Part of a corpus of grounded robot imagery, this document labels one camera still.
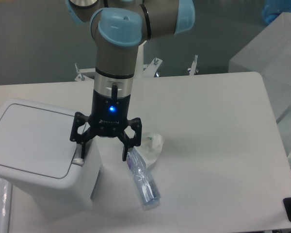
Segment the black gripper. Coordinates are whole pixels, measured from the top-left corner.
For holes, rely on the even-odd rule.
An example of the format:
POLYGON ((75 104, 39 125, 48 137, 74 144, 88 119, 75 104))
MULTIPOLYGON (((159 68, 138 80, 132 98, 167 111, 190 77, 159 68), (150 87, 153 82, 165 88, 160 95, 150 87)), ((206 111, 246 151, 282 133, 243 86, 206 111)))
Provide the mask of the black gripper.
POLYGON ((93 92, 92 111, 90 116, 76 112, 72 124, 70 141, 81 145, 81 158, 85 158, 86 143, 95 136, 118 137, 123 143, 122 161, 126 161, 128 150, 141 145, 142 122, 139 117, 127 120, 130 95, 113 100, 93 92), (82 134, 78 128, 88 123, 90 127, 82 134), (129 138, 125 129, 130 127, 134 136, 129 138))

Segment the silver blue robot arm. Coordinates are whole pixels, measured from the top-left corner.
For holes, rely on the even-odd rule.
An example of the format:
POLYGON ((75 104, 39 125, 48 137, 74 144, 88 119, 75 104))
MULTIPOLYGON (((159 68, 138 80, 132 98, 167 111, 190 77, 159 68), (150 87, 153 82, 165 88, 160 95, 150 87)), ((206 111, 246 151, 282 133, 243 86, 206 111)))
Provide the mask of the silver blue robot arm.
POLYGON ((191 0, 68 0, 79 23, 89 22, 97 46, 92 109, 75 113, 70 140, 81 146, 96 136, 118 138, 122 157, 141 144, 140 118, 128 119, 139 46, 151 39, 190 30, 195 22, 191 0))

